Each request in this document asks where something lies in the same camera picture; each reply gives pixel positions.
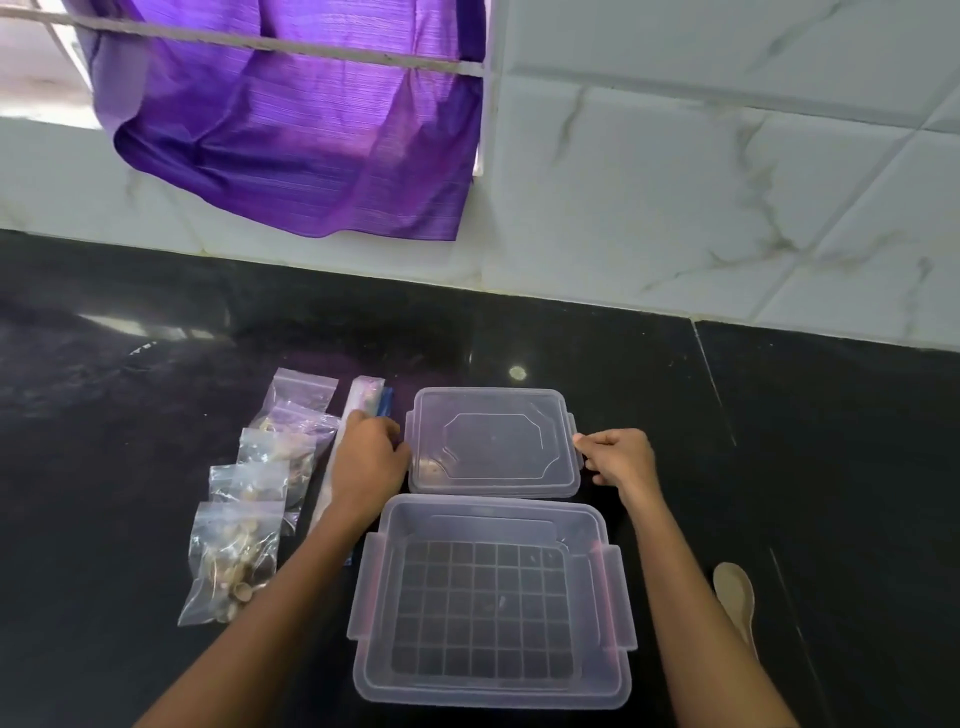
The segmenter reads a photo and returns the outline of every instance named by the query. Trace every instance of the purple cloth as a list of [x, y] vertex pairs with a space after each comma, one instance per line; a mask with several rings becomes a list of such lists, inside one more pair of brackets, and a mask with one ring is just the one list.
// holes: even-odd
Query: purple cloth
[[[484, 0], [74, 0], [163, 25], [481, 61]], [[82, 38], [132, 167], [299, 235], [456, 237], [481, 79], [205, 43]]]

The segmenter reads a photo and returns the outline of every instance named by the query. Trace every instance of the black countertop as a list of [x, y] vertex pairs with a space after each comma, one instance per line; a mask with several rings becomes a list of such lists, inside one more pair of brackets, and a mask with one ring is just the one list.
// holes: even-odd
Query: black countertop
[[[889, 380], [867, 383], [862, 373], [875, 375], [883, 367], [877, 362], [891, 356], [898, 363]], [[0, 488], [8, 555], [0, 723], [129, 725], [214, 639], [218, 626], [176, 626], [190, 583], [187, 537], [205, 498], [206, 469], [233, 462], [239, 431], [278, 366], [339, 377], [335, 413], [349, 381], [364, 374], [396, 388], [401, 421], [422, 387], [521, 385], [561, 391], [582, 431], [644, 428], [666, 497], [705, 570], [734, 561], [753, 579], [761, 661], [804, 725], [847, 724], [874, 709], [876, 724], [890, 718], [895, 725], [898, 715], [914, 715], [917, 700], [942, 709], [933, 716], [951, 710], [946, 696], [931, 708], [939, 685], [913, 677], [918, 694], [864, 697], [898, 679], [900, 658], [879, 671], [861, 664], [861, 655], [850, 658], [850, 641], [873, 643], [873, 633], [840, 635], [845, 642], [838, 644], [837, 619], [825, 619], [823, 610], [828, 617], [831, 609], [874, 615], [867, 632], [899, 629], [901, 618], [912, 618], [906, 597], [888, 618], [867, 603], [890, 598], [887, 566], [870, 574], [874, 587], [862, 601], [845, 590], [850, 570], [873, 568], [865, 540], [886, 526], [893, 530], [882, 530], [884, 545], [896, 550], [905, 540], [929, 569], [949, 570], [943, 559], [950, 558], [955, 568], [955, 541], [944, 542], [938, 562], [923, 552], [923, 533], [865, 521], [856, 510], [861, 491], [835, 490], [844, 478], [854, 485], [867, 478], [894, 499], [877, 485], [888, 473], [915, 488], [917, 477], [946, 472], [955, 482], [948, 458], [925, 459], [956, 434], [955, 355], [695, 328], [683, 318], [0, 232]], [[515, 366], [526, 372], [522, 382], [509, 374]], [[929, 378], [934, 371], [939, 379]], [[887, 392], [892, 400], [881, 401], [878, 412], [870, 408], [877, 392], [916, 376], [935, 400], [911, 410], [927, 427], [926, 444], [890, 445], [883, 428], [901, 413], [900, 400]], [[938, 382], [946, 394], [938, 395]], [[847, 420], [828, 416], [831, 407]], [[862, 470], [852, 475], [857, 464]], [[829, 505], [821, 502], [824, 483], [833, 489]], [[630, 656], [634, 688], [624, 708], [549, 719], [669, 725], [630, 524], [612, 489], [585, 478], [576, 499], [601, 511], [612, 543], [623, 549], [640, 648]], [[936, 510], [914, 509], [898, 522], [927, 534], [947, 527], [944, 507], [957, 512], [955, 489], [924, 504], [933, 508], [933, 500]], [[826, 522], [811, 510], [819, 507], [830, 508]], [[844, 531], [848, 521], [859, 525]], [[835, 542], [853, 542], [852, 551], [832, 558]], [[901, 554], [895, 575], [910, 564]], [[939, 617], [948, 606], [944, 575], [929, 569], [916, 580], [927, 588], [924, 605], [937, 605], [924, 609]], [[354, 644], [346, 638], [355, 578], [356, 565], [344, 569], [319, 610], [316, 646], [283, 723], [456, 719], [462, 711], [372, 704], [357, 695]], [[927, 646], [931, 629], [915, 627], [918, 643], [917, 635], [913, 643], [900, 640], [909, 660]], [[856, 676], [836, 667], [837, 654], [852, 659]], [[492, 717], [543, 720], [520, 711]]]

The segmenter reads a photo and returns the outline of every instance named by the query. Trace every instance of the plastic container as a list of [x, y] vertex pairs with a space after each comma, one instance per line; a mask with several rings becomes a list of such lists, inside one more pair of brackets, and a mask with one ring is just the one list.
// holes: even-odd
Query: plastic container
[[600, 514], [495, 497], [392, 497], [347, 636], [368, 700], [480, 708], [617, 708], [636, 649]]
[[570, 497], [583, 460], [564, 396], [552, 389], [431, 387], [407, 413], [410, 490], [458, 496]]

